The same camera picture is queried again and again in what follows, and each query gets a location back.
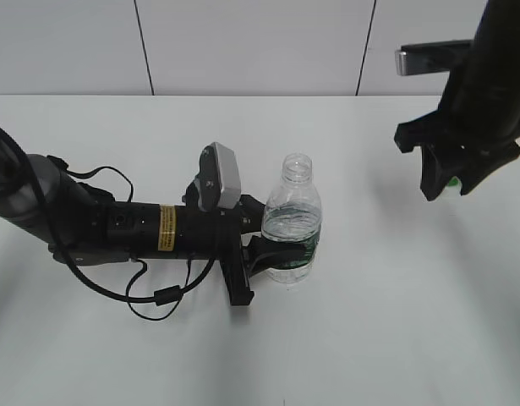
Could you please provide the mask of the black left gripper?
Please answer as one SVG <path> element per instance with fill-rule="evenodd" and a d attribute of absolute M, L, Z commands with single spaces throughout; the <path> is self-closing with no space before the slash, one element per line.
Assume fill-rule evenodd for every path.
<path fill-rule="evenodd" d="M 269 269 L 298 269 L 314 259 L 318 234 L 301 241 L 254 236 L 243 247 L 244 234 L 261 231 L 265 212 L 265 204 L 252 195 L 241 195 L 233 209 L 201 211 L 198 182 L 194 181 L 186 189 L 183 202 L 183 250 L 193 258 L 220 262 L 232 306 L 251 303 L 254 292 L 249 277 Z"/>

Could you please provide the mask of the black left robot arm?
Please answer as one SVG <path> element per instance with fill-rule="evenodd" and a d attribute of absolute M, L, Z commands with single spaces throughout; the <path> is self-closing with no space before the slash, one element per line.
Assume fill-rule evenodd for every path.
<path fill-rule="evenodd" d="M 149 259 L 219 264 L 233 306 L 254 294 L 252 276 L 296 266 L 312 257 L 309 240 L 276 241 L 260 235 L 264 205 L 241 191 L 235 154 L 214 142 L 201 152 L 199 171 L 179 206 L 118 201 L 89 184 L 55 156 L 28 154 L 0 128 L 0 217 L 44 241 L 53 258 L 88 288 L 129 305 L 91 281 L 86 266 Z"/>

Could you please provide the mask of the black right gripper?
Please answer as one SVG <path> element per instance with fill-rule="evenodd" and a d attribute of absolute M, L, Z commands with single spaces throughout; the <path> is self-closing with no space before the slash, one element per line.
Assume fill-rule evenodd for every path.
<path fill-rule="evenodd" d="M 400 123 L 395 143 L 402 153 L 421 149 L 420 189 L 427 201 L 438 198 L 454 178 L 460 195 L 468 195 L 494 171 L 520 157 L 518 135 L 504 141 L 487 141 L 457 129 L 438 111 Z"/>

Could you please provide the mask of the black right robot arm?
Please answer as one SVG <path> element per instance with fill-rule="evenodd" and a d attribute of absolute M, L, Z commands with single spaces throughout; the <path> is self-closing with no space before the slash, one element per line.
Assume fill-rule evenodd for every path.
<path fill-rule="evenodd" d="M 452 179 L 469 194 L 520 156 L 520 1 L 489 1 L 473 39 L 404 45 L 401 76 L 447 72 L 438 107 L 400 123 L 403 153 L 418 147 L 420 189 L 435 200 Z"/>

